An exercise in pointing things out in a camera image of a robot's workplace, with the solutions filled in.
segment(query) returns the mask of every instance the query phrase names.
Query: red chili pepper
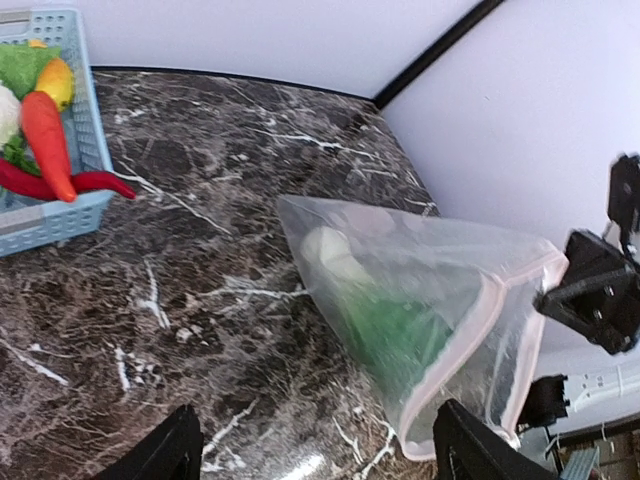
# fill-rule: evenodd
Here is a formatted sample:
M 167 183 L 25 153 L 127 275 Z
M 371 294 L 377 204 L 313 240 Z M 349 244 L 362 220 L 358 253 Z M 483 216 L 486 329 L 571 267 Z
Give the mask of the red chili pepper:
M 123 197 L 136 198 L 136 192 L 111 172 L 79 173 L 71 177 L 71 184 L 78 193 L 91 190 L 113 190 Z M 57 199 L 43 178 L 31 175 L 2 158 L 0 158 L 0 186 L 18 195 L 37 200 L 53 201 Z

